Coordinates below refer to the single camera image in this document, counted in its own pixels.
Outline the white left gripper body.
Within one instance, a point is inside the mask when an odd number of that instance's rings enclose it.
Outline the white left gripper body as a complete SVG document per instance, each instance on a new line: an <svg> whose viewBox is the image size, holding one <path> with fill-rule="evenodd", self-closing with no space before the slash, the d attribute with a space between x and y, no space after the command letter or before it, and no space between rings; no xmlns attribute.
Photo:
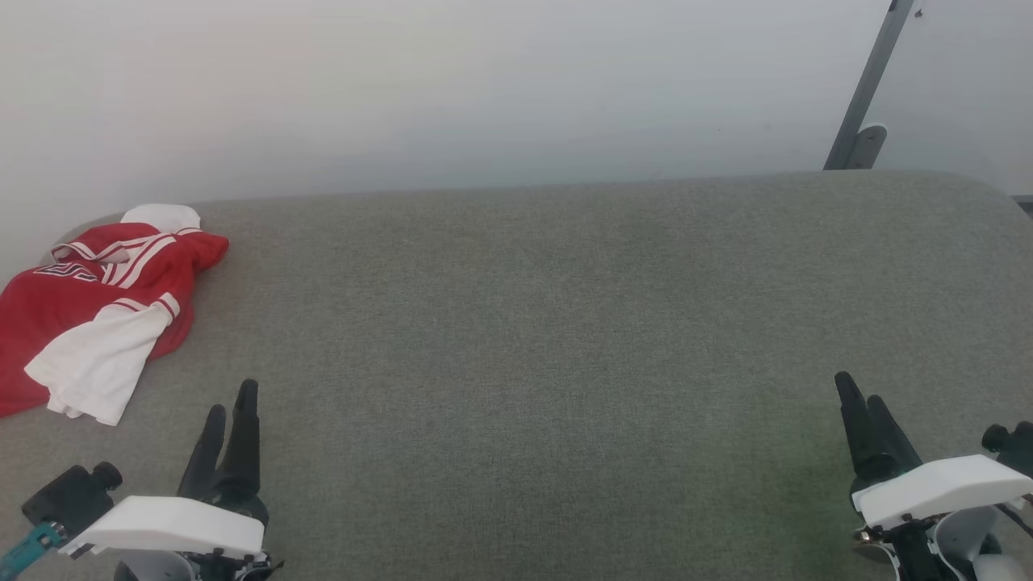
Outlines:
<svg viewBox="0 0 1033 581"><path fill-rule="evenodd" d="M269 517L247 517L206 499L127 496L61 553L119 556L113 581L269 581L281 570L263 549Z"/></svg>

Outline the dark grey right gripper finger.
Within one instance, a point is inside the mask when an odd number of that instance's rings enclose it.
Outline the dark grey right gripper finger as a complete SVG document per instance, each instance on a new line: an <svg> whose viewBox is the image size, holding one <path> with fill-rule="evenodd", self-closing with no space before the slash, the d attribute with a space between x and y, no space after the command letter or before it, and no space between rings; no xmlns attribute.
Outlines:
<svg viewBox="0 0 1033 581"><path fill-rule="evenodd" d="M868 434L864 442L866 477L899 477L924 464L888 405L878 395L867 400Z"/></svg>
<svg viewBox="0 0 1033 581"><path fill-rule="evenodd" d="M874 485L899 473L899 463L878 433L868 402L846 371L834 376L855 485Z"/></svg>

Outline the red and white shirt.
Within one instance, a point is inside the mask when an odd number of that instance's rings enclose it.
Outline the red and white shirt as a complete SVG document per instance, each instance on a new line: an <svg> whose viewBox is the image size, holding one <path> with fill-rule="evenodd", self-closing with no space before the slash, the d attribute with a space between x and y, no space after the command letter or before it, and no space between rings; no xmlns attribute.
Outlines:
<svg viewBox="0 0 1033 581"><path fill-rule="evenodd" d="M229 247L173 203L52 247L0 290L0 418L44 406L118 425L145 364L185 341L196 279Z"/></svg>

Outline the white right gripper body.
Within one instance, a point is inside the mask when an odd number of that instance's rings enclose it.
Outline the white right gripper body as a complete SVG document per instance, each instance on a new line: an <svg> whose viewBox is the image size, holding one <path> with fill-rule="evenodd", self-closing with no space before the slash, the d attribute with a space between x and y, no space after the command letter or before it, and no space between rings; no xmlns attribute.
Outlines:
<svg viewBox="0 0 1033 581"><path fill-rule="evenodd" d="M932 461L853 492L855 538L885 556L894 581L1030 581L996 544L997 516L1021 522L1033 479L981 455Z"/></svg>

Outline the grey metal pole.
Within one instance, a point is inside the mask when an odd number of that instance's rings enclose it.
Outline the grey metal pole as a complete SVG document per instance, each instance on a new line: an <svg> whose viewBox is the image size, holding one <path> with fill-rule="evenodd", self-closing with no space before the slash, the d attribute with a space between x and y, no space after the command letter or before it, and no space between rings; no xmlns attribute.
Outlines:
<svg viewBox="0 0 1033 581"><path fill-rule="evenodd" d="M888 137L888 129L881 123L867 123L866 117L893 58L893 50L901 30L912 16L914 3L915 0L890 0L888 12L864 64L855 93L831 144L824 170L873 169L875 165Z"/></svg>

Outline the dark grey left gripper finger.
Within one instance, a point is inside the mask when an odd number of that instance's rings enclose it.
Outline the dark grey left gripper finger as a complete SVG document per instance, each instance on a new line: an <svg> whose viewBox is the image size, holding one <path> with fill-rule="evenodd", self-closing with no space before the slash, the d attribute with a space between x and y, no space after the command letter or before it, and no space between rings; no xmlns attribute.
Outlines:
<svg viewBox="0 0 1033 581"><path fill-rule="evenodd" d="M261 420L258 383L240 385L232 409L232 427L223 459L216 470L214 503L247 517L269 517L261 490Z"/></svg>
<svg viewBox="0 0 1033 581"><path fill-rule="evenodd" d="M226 426L224 406L211 406L204 423L202 433L195 442L186 469L178 484L178 496L184 499L204 499L213 486L216 463L223 448Z"/></svg>

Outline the grey fabric sofa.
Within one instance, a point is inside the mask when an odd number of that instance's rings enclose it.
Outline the grey fabric sofa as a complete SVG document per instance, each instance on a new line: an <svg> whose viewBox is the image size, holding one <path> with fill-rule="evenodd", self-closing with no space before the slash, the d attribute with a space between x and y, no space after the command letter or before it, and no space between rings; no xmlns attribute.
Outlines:
<svg viewBox="0 0 1033 581"><path fill-rule="evenodd" d="M196 203L228 254L118 426L0 419L25 499L171 494L259 383L285 581L890 581L834 375L926 460L1033 420L1033 219L943 173Z"/></svg>

